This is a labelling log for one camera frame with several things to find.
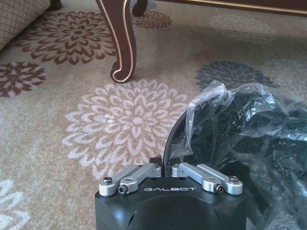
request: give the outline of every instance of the floor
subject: floor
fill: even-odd
[[[62,0],[0,52],[0,229],[95,229],[106,175],[163,154],[212,80],[307,99],[307,19],[149,0],[132,18],[137,67],[115,84],[93,0]]]

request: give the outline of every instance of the gray flower pattern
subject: gray flower pattern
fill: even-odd
[[[241,42],[265,44],[276,39],[276,30],[258,20],[232,14],[217,15],[209,24],[227,37]]]
[[[206,88],[213,80],[223,82],[227,88],[236,88],[245,83],[258,82],[271,87],[279,87],[259,70],[244,63],[214,61],[202,66],[197,71],[196,84]]]
[[[262,68],[282,89],[307,100],[307,62],[273,59],[266,62]]]

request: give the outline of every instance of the screw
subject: screw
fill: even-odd
[[[222,191],[224,191],[224,187],[221,184],[219,184],[215,187],[215,191],[217,193],[221,193]]]
[[[118,187],[118,193],[121,195],[125,195],[128,192],[128,187],[125,185],[121,185]]]
[[[214,178],[214,177],[208,177],[207,180],[208,180],[208,181],[214,182],[214,181],[215,181],[215,178]]]
[[[237,176],[230,176],[229,182],[232,184],[237,184],[239,182],[239,178]]]
[[[105,178],[103,178],[102,184],[103,185],[112,184],[112,177],[106,176]]]

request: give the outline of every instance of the clear plastic wrap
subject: clear plastic wrap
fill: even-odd
[[[307,105],[258,83],[214,81],[190,104],[168,161],[206,163],[238,175],[248,229],[307,230]]]

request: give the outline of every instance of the brown flower pattern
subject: brown flower pattern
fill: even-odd
[[[102,14],[69,12],[48,14],[27,30],[16,46],[33,59],[56,64],[86,64],[106,55],[115,56],[112,36]]]
[[[168,27],[173,22],[168,15],[157,11],[145,11],[142,17],[135,17],[131,14],[131,20],[133,25],[146,29]]]
[[[0,97],[13,97],[30,91],[46,79],[45,70],[30,62],[0,65]]]

